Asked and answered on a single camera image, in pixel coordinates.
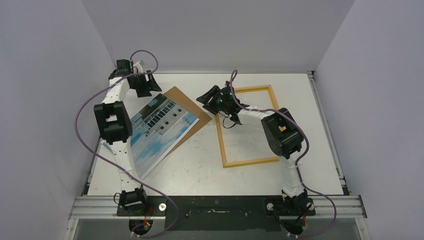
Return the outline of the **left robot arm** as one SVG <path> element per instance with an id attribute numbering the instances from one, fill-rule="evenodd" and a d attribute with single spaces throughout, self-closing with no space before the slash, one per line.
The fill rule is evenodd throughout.
<path id="1" fill-rule="evenodd" d="M 152 92 L 161 92 L 151 70 L 143 70 L 140 62 L 119 59 L 116 69 L 109 76 L 110 89 L 104 100 L 93 107 L 100 137 L 111 150 L 113 163 L 118 165 L 121 190 L 117 201 L 119 216 L 150 215 L 153 211 L 143 185 L 133 178 L 136 175 L 131 153 L 133 127 L 124 104 L 129 90 L 137 97 L 150 97 Z"/>

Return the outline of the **building and sky photo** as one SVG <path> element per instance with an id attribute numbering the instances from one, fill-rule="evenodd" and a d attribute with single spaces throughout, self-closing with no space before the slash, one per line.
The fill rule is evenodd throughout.
<path id="1" fill-rule="evenodd" d="M 130 120 L 131 153 L 140 179 L 144 179 L 199 121 L 163 94 L 155 96 Z"/>

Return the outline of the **yellow picture frame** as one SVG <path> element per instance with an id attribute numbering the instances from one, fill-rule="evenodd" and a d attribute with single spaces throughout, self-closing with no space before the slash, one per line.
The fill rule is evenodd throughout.
<path id="1" fill-rule="evenodd" d="M 278 107 L 278 102 L 275 96 L 275 93 L 273 91 L 272 86 L 269 85 L 258 85 L 258 86 L 250 86 L 250 87 L 239 87 L 235 89 L 235 93 L 253 93 L 253 92 L 261 92 L 265 91 L 268 94 L 269 100 L 274 108 Z M 225 150 L 225 142 L 223 139 L 223 122 L 224 122 L 224 116 L 220 113 L 215 115 L 215 125 L 217 130 L 217 137 L 218 137 L 218 144 L 220 149 L 220 156 L 222 161 L 222 167 L 224 169 L 227 168 L 235 168 L 235 167 L 244 167 L 244 166 L 250 166 L 250 165 L 257 165 L 257 164 L 265 164 L 265 163 L 275 163 L 279 162 L 280 159 L 278 156 L 269 156 L 269 157 L 262 157 L 262 158 L 255 158 L 255 159 L 244 159 L 244 160 L 238 160 L 238 161 L 228 161 L 226 150 Z M 262 130 L 262 127 L 258 124 L 244 124 L 244 128 L 236 128 L 235 133 L 242 133 L 242 134 L 249 134 L 252 133 L 253 136 L 251 137 L 253 140 L 257 140 L 256 137 L 259 136 L 259 130 Z"/>

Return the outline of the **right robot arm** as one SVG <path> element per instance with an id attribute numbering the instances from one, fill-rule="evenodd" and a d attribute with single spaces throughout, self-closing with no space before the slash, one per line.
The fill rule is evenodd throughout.
<path id="1" fill-rule="evenodd" d="M 258 119 L 264 131 L 270 150 L 282 163 L 282 210 L 289 216 L 315 215 L 313 200 L 299 176 L 299 166 L 291 156 L 302 150 L 304 136 L 299 132 L 290 112 L 286 108 L 263 111 L 257 106 L 241 103 L 236 98 L 233 87 L 213 86 L 205 94 L 196 98 L 202 107 L 213 115 L 223 113 L 236 125 L 241 125 L 240 117 Z"/>

